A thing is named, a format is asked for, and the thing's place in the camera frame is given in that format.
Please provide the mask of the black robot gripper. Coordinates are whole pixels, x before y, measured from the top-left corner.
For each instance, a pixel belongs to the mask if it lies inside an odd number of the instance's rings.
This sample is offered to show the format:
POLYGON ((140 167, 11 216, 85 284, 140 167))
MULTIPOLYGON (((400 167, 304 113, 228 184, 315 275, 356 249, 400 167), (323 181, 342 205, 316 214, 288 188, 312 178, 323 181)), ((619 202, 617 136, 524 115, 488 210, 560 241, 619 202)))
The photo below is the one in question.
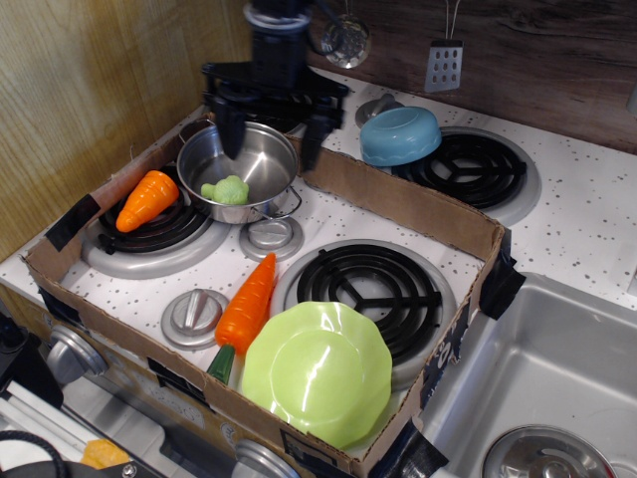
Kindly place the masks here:
POLYGON ((255 27, 252 59, 202 66, 204 93, 212 108, 225 154, 235 159, 243 146, 248 116, 304 122, 302 171, 314 170, 323 141, 343 121, 348 87, 313 71, 307 62, 307 28, 255 27))

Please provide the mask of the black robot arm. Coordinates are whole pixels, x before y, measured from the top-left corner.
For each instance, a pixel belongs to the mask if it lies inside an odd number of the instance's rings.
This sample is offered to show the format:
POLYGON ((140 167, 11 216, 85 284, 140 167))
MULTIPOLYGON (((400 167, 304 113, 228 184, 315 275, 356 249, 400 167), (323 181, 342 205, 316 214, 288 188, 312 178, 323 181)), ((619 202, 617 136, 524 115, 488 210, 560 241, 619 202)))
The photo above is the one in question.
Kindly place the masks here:
POLYGON ((333 13, 322 1, 251 1, 244 16, 252 31, 252 59, 206 63, 204 102, 212 110, 225 153, 243 146, 249 117, 293 120, 306 126, 301 145, 303 171, 313 170, 323 141, 342 126, 349 88, 314 72, 307 50, 326 56, 310 34, 312 7, 333 13))

